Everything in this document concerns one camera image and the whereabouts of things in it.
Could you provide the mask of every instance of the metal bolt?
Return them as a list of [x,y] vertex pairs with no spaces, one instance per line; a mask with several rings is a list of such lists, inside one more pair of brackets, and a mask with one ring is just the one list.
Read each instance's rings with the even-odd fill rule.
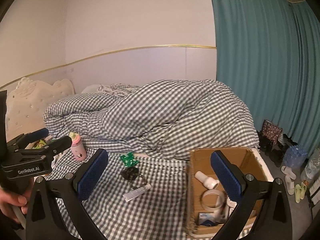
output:
[[280,179],[280,178],[276,178],[276,184],[279,184],[279,185],[281,185],[283,182],[282,182],[282,179]]
[[254,176],[253,176],[252,174],[247,174],[247,175],[245,176],[245,178],[246,178],[247,180],[249,180],[249,181],[254,180]]
[[71,179],[73,177],[73,173],[72,172],[68,172],[64,177],[66,179]]
[[43,177],[42,177],[42,176],[36,178],[36,182],[37,182],[37,183],[40,183],[41,181],[43,181]]

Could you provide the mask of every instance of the slipper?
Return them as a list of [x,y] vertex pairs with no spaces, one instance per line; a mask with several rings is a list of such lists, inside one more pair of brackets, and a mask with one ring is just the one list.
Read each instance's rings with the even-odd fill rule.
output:
[[294,187],[294,196],[295,196],[295,198],[296,198],[296,202],[297,202],[297,203],[300,202],[301,191],[302,191],[302,188],[300,187],[299,184],[297,184],[297,185]]
[[304,195],[307,191],[307,186],[302,182],[300,184],[300,187],[301,187],[301,195],[300,195],[300,199],[303,199],[304,198]]
[[290,167],[282,166],[281,171],[283,174],[288,175],[291,179],[295,180],[297,178],[296,174],[294,174]]
[[289,195],[294,194],[294,182],[291,181],[288,175],[284,176],[285,184],[287,186],[287,191]]

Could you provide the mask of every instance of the tufted headboard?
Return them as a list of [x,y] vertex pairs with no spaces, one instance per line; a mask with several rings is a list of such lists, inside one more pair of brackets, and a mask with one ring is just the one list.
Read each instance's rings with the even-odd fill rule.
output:
[[48,106],[74,94],[73,85],[68,79],[50,85],[22,78],[16,89],[7,95],[7,141],[21,133],[44,128],[43,114]]

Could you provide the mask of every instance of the curtain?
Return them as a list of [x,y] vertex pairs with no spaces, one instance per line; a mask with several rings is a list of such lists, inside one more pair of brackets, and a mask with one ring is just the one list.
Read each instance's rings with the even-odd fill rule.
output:
[[217,80],[309,153],[320,142],[319,22],[306,2],[212,0]]

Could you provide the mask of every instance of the human hand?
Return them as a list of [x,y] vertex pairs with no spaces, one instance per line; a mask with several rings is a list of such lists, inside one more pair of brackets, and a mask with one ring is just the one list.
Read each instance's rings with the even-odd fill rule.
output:
[[20,221],[9,204],[21,207],[22,213],[26,214],[28,211],[28,201],[30,200],[33,184],[34,179],[30,178],[29,186],[22,195],[0,188],[0,209],[5,216],[13,219],[18,224],[20,224]]

